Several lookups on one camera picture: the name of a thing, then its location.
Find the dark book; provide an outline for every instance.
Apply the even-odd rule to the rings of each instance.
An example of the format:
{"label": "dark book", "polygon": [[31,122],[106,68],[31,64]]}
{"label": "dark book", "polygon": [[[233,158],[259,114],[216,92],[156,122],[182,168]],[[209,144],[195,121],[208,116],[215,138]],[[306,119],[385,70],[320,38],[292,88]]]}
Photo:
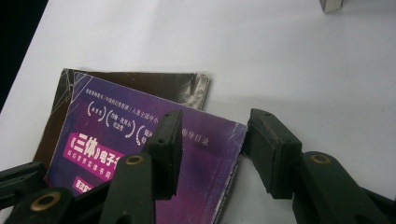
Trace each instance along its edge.
{"label": "dark book", "polygon": [[165,113],[183,111],[177,196],[157,201],[158,223],[213,223],[232,181],[247,126],[76,73],[48,183],[79,195],[109,180],[123,155],[140,152]]}

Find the white surface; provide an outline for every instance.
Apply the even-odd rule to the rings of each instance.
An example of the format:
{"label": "white surface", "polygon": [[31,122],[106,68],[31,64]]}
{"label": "white surface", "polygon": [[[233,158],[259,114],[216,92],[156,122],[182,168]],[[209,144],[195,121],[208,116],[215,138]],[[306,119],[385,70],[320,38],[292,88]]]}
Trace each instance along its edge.
{"label": "white surface", "polygon": [[[359,185],[396,194],[396,2],[49,1],[0,116],[0,170],[30,161],[64,67],[203,72],[205,111],[275,114]],[[221,223],[295,223],[243,159]],[[9,210],[2,212],[4,220]]]}

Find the book cover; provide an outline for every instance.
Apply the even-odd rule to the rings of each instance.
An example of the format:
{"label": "book cover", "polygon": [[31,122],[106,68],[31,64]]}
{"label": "book cover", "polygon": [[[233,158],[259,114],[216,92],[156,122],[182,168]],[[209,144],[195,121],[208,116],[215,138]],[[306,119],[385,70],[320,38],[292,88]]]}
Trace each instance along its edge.
{"label": "book cover", "polygon": [[196,109],[202,109],[209,85],[208,76],[196,73],[102,73],[65,68],[59,78],[52,111],[34,158],[34,161],[43,162],[47,168],[64,124],[67,108],[70,105],[76,72],[99,77]]}
{"label": "book cover", "polygon": [[183,110],[184,148],[177,196],[156,202],[157,222],[213,223],[247,126],[81,73],[49,166],[49,184],[78,195],[111,179],[117,160],[139,152],[159,118],[175,109]]}

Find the black plastic part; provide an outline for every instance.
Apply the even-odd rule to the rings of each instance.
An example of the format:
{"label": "black plastic part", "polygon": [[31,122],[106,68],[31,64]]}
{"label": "black plastic part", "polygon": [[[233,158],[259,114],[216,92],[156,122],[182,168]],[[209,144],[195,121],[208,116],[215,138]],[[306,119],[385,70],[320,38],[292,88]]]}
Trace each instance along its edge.
{"label": "black plastic part", "polygon": [[99,222],[110,184],[111,180],[77,196],[73,204],[76,217],[73,223]]}
{"label": "black plastic part", "polygon": [[99,223],[155,223],[151,157],[122,157],[111,180]]}
{"label": "black plastic part", "polygon": [[388,218],[389,222],[396,224],[396,202],[368,189],[363,190],[376,207]]}
{"label": "black plastic part", "polygon": [[46,169],[38,161],[0,172],[0,210],[13,206],[26,196],[45,188],[45,173]]}
{"label": "black plastic part", "polygon": [[294,182],[297,186],[302,184],[296,187],[297,201],[293,204],[299,224],[389,223],[335,158],[320,152],[307,152],[296,169],[302,180]]}
{"label": "black plastic part", "polygon": [[14,207],[6,224],[73,223],[69,207],[73,195],[69,189],[42,189]]}
{"label": "black plastic part", "polygon": [[152,158],[156,200],[169,200],[177,193],[183,154],[182,116],[181,110],[166,113],[142,150]]}
{"label": "black plastic part", "polygon": [[273,114],[251,109],[244,150],[274,199],[291,199],[291,168],[298,164],[302,143]]}

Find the dark background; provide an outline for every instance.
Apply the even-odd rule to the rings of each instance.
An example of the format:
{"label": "dark background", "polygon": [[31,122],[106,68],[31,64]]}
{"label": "dark background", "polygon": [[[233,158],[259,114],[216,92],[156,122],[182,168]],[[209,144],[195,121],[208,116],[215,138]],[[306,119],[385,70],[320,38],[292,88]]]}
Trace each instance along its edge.
{"label": "dark background", "polygon": [[0,1],[0,110],[47,3],[48,0]]}

